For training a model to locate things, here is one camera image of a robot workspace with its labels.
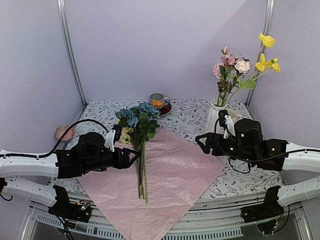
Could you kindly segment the artificial flower bouquet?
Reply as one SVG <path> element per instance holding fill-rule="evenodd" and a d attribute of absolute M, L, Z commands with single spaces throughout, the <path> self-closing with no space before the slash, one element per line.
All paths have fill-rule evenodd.
<path fill-rule="evenodd" d="M 115 113 L 118 124 L 133 150 L 139 153 L 137 160 L 138 197 L 149 202 L 146 167 L 146 143 L 157 134 L 160 112 L 148 102 L 141 102 L 131 108 L 122 108 Z"/>

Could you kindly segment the yellow poppy flower stem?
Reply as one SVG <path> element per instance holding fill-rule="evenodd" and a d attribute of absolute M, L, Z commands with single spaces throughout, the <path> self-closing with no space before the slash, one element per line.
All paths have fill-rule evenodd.
<path fill-rule="evenodd" d="M 261 42 L 261 47 L 258 50 L 255 61 L 254 62 L 250 61 L 251 69 L 245 75 L 246 77 L 248 77 L 248 81 L 246 83 L 248 84 L 248 87 L 249 87 L 249 89 L 243 88 L 246 90 L 254 90 L 256 87 L 257 80 L 264 74 L 270 71 L 274 71 L 275 73 L 281 72 L 278 59 L 277 58 L 266 59 L 265 54 L 262 53 L 262 50 L 264 47 L 272 48 L 275 45 L 276 40 L 272 36 L 264 35 L 263 33 L 260 33 L 258 38 Z"/>

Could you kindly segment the pink rose flower stem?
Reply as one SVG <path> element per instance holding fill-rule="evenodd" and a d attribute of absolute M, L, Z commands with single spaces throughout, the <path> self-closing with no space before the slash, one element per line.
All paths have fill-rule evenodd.
<path fill-rule="evenodd" d="M 227 46 L 222 48 L 220 52 L 220 62 L 213 66 L 212 72 L 218 79 L 218 96 L 215 106 L 224 107 L 229 97 L 231 97 L 233 88 L 237 85 L 235 65 L 239 58 L 235 54 L 230 53 L 230 49 Z"/>

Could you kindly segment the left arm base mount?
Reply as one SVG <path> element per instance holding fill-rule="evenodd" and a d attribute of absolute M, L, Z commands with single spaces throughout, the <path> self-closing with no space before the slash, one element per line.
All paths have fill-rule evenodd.
<path fill-rule="evenodd" d="M 48 213 L 62 219 L 74 220 L 88 223 L 92 214 L 92 208 L 86 201 L 71 203 L 69 201 L 58 200 L 52 207 L 48 208 Z"/>

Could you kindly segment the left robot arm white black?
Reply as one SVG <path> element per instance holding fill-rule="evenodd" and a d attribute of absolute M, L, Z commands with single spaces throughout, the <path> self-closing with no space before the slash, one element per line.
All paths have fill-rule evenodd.
<path fill-rule="evenodd" d="M 49 187 L 25 176 L 40 176 L 57 179 L 81 177 L 91 171 L 103 172 L 107 168 L 129 168 L 140 153 L 129 148 L 115 147 L 115 130 L 103 137 L 97 132 L 82 134 L 71 149 L 59 149 L 48 156 L 22 155 L 2 150 L 0 153 L 0 193 L 33 201 L 55 209 L 63 216 L 74 213 L 64 188 Z"/>

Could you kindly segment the purple pink wrapping paper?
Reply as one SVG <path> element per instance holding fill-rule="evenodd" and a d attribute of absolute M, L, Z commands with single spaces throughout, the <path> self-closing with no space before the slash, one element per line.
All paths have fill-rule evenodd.
<path fill-rule="evenodd" d="M 138 197 L 137 167 L 78 178 L 89 198 L 127 240 L 160 240 L 214 182 L 225 164 L 159 129 L 145 146 L 148 200 Z"/>

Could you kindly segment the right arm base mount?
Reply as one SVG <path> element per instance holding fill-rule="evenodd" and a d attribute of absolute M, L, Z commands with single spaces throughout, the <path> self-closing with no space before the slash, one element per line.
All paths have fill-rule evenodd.
<path fill-rule="evenodd" d="M 272 235 L 278 229 L 285 211 L 277 202 L 263 202 L 241 208 L 245 223 L 258 222 L 256 227 L 263 235 Z"/>

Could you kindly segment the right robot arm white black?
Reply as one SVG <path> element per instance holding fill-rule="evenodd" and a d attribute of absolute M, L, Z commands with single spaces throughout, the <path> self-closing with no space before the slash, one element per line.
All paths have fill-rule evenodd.
<path fill-rule="evenodd" d="M 259 121 L 243 118 L 233 125 L 234 133 L 229 131 L 228 125 L 224 129 L 227 136 L 213 131 L 195 138 L 205 154 L 227 156 L 231 160 L 239 160 L 251 167 L 268 171 L 320 171 L 318 148 L 275 138 L 265 140 Z M 278 210 L 278 206 L 286 207 L 319 196 L 319 176 L 291 185 L 277 185 L 267 190 L 258 213 L 262 218 L 269 218 Z"/>

